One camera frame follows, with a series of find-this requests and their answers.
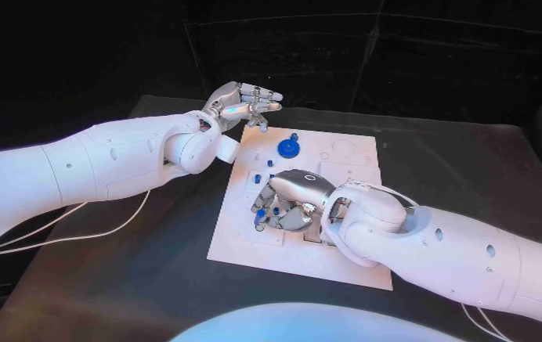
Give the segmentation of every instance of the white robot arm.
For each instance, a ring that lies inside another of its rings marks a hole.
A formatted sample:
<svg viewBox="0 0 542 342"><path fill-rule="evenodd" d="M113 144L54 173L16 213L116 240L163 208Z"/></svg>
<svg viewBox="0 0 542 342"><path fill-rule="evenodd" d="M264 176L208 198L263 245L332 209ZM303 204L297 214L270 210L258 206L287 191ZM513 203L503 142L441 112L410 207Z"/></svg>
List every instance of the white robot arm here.
<svg viewBox="0 0 542 342"><path fill-rule="evenodd" d="M257 230L300 232L320 222L322 240L356 264L387 265L443 297L542 321L542 244L400 195L404 207L392 194L381 185L336 188L309 171L283 171L253 205ZM265 215L274 197L283 217Z"/></svg>
<svg viewBox="0 0 542 342"><path fill-rule="evenodd" d="M229 82L202 111L113 121L42 146L0 152L0 235L59 207L116 200L228 163L238 142L222 132L241 119L267 130L261 113L280 110L278 93Z"/></svg>

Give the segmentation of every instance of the blue cap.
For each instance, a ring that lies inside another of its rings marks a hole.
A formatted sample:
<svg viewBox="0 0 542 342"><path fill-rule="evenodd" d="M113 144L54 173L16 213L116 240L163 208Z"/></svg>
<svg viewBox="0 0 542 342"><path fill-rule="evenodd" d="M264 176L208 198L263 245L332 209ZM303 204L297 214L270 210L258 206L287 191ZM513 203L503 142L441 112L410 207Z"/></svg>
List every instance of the blue cap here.
<svg viewBox="0 0 542 342"><path fill-rule="evenodd" d="M257 212L257 216L254 217L254 224L258 226L261 217L265 217L265 210L260 209Z"/></svg>
<svg viewBox="0 0 542 342"><path fill-rule="evenodd" d="M300 144L297 143L297 135L291 135L290 139L286 139L278 144L278 154L284 158L294 158L300 154Z"/></svg>

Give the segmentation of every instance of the screw hole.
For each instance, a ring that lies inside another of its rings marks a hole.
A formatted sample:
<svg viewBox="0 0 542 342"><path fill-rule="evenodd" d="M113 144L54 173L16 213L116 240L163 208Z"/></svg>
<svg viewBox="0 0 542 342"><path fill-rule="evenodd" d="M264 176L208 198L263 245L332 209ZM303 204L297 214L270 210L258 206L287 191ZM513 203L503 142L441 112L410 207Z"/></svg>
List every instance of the screw hole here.
<svg viewBox="0 0 542 342"><path fill-rule="evenodd" d="M486 252L489 257L495 257L496 252L492 244L489 244L489 246L486 247Z"/></svg>

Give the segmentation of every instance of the table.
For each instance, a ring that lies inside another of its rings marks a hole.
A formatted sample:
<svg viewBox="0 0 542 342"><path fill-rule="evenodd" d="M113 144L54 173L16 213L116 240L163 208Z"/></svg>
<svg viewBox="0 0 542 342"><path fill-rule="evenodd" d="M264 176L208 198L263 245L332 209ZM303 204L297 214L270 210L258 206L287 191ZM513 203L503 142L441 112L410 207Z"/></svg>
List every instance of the table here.
<svg viewBox="0 0 542 342"><path fill-rule="evenodd" d="M147 95L131 117L202 106ZM542 165L519 128L302 108L267 118L274 127L375 136L388 187L541 241ZM240 140L242 126L228 134ZM163 341L228 311L284 301L361 308L466 340L495 340L456 302L398 276L388 292L206 260L231 170L215 160L202 174L152 191L140 215L114 235L41 249L0 311L0 340ZM59 222L51 239L107 231L142 200L137 195L87 205ZM487 313L513 340L538 340L541 322Z"/></svg>

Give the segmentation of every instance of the white board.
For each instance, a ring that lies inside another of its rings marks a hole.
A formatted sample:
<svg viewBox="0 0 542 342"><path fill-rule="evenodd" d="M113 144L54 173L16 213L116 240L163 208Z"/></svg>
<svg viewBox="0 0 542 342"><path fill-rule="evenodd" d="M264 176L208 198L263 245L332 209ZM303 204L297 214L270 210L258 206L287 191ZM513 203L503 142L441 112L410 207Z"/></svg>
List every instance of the white board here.
<svg viewBox="0 0 542 342"><path fill-rule="evenodd" d="M277 147L293 133L299 135L300 155L286 159ZM385 266L356 265L335 246L306 241L303 233L270 227L255 230L250 210L255 197L268 176L293 168L320 174L335 186L349 178L381 184L375 138L286 128L268 128L263 133L245 127L206 258L391 290ZM254 182L255 174L263 177L260 184Z"/></svg>

